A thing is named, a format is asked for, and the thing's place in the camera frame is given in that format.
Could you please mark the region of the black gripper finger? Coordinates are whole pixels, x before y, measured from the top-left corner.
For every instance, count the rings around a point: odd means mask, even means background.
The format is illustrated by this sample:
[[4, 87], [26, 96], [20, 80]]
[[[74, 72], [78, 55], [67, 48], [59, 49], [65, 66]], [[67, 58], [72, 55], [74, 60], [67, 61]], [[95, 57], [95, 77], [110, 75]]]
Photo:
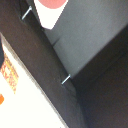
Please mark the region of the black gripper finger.
[[4, 52], [3, 52], [2, 44], [0, 41], [0, 65], [2, 65], [3, 62], [4, 62]]

